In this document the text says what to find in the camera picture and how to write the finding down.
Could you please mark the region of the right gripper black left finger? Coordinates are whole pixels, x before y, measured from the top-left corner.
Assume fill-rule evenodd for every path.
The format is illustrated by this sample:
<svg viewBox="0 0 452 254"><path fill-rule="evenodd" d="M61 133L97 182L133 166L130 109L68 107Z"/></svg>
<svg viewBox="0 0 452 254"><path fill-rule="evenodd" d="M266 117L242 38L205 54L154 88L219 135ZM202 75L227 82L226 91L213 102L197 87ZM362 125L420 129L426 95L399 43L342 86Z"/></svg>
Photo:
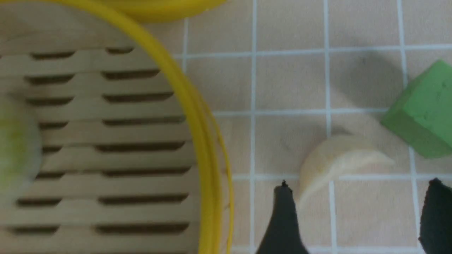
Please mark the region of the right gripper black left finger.
<svg viewBox="0 0 452 254"><path fill-rule="evenodd" d="M299 230L293 191L285 180L273 190L272 215L257 254L308 254Z"/></svg>

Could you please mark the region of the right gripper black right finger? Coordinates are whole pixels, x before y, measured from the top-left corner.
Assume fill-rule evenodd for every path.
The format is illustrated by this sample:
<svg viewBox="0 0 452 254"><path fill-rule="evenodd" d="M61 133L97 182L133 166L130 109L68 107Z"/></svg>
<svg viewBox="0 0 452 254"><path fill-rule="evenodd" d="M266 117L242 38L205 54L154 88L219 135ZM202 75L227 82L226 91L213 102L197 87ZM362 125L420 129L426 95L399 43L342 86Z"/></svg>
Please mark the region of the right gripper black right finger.
<svg viewBox="0 0 452 254"><path fill-rule="evenodd" d="M418 239L426 254L452 252L452 191L437 177L425 194Z"/></svg>

